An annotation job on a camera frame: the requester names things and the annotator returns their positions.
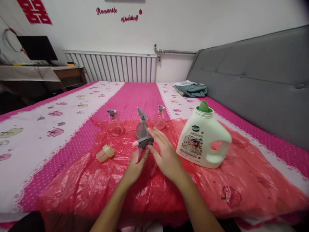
pink trigger sprayer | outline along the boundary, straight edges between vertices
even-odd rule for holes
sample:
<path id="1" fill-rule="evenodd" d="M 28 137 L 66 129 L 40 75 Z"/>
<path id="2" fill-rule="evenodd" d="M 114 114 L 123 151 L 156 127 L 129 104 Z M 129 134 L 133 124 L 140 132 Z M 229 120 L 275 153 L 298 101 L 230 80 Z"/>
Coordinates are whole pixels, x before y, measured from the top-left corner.
<path id="1" fill-rule="evenodd" d="M 136 157 L 136 163 L 138 163 L 139 159 L 141 158 L 142 152 L 144 148 L 147 148 L 147 145 L 152 145 L 153 146 L 154 139 L 150 136 L 141 138 L 135 142 L 133 142 L 133 147 L 138 148 L 138 155 Z"/>

clear plastic spray bottle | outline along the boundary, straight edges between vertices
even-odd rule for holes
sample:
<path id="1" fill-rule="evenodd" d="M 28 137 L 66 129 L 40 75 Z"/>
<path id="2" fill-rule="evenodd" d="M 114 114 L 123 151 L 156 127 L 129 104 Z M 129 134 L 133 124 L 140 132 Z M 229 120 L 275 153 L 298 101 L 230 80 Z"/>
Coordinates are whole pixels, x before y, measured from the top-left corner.
<path id="1" fill-rule="evenodd" d="M 137 137 L 137 139 L 141 139 L 141 138 L 150 136 L 148 131 L 147 131 L 147 128 L 149 126 L 148 126 L 148 123 L 146 122 L 146 120 L 148 118 L 146 117 L 145 113 L 142 111 L 141 108 L 138 107 L 137 111 L 138 111 L 137 116 L 141 116 L 141 120 L 136 127 L 136 137 Z"/>
<path id="2" fill-rule="evenodd" d="M 154 126 L 158 130 L 162 130 L 165 127 L 165 118 L 164 118 L 164 111 L 165 107 L 162 105 L 159 105 L 159 111 L 157 116 L 154 118 Z"/>
<path id="3" fill-rule="evenodd" d="M 117 115 L 117 110 L 108 110 L 109 113 L 109 122 L 108 122 L 108 131 L 112 136 L 119 136 L 123 133 L 124 127 L 122 121 Z"/>

white plastic jug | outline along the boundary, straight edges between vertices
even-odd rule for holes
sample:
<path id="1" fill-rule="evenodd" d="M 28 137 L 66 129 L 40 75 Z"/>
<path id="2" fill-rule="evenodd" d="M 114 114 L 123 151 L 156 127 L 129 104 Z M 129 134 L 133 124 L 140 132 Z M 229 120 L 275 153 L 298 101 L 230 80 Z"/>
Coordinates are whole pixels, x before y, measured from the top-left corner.
<path id="1" fill-rule="evenodd" d="M 213 118 L 213 109 L 206 101 L 194 109 L 184 126 L 177 154 L 193 163 L 206 168 L 217 168 L 225 159 L 232 142 L 229 132 Z M 222 141 L 219 150 L 211 149 L 213 142 Z"/>

computer monitor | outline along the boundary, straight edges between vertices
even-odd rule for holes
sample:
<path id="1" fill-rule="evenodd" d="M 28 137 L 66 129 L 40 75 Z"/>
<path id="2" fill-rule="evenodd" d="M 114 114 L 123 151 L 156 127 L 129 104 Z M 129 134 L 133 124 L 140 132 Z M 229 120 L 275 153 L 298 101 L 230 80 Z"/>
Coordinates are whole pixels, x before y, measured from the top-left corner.
<path id="1" fill-rule="evenodd" d="M 45 60 L 49 64 L 58 60 L 47 36 L 17 36 L 17 39 L 30 60 Z"/>

hand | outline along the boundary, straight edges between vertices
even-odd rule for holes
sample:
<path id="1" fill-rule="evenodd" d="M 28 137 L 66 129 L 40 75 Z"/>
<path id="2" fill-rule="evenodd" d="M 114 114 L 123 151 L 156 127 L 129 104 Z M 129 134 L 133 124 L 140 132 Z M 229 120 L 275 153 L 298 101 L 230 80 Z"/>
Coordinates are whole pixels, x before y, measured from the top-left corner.
<path id="1" fill-rule="evenodd" d="M 148 132 L 153 137 L 155 142 L 159 145 L 161 155 L 151 145 L 147 146 L 148 149 L 154 156 L 157 165 L 164 173 L 164 175 L 166 175 L 174 184 L 177 185 L 177 183 L 180 182 L 183 178 L 183 174 L 185 174 L 186 172 L 178 158 L 178 155 L 173 145 L 168 140 L 166 135 L 159 131 L 157 128 L 148 128 Z"/>
<path id="2" fill-rule="evenodd" d="M 146 162 L 149 150 L 146 150 L 144 154 L 142 154 L 142 158 L 138 163 L 136 163 L 136 156 L 138 154 L 138 150 L 136 150 L 131 157 L 128 167 L 126 168 L 126 172 L 122 177 L 122 180 L 129 184 L 129 187 L 134 184 L 135 181 L 139 178 L 142 173 L 144 163 Z"/>

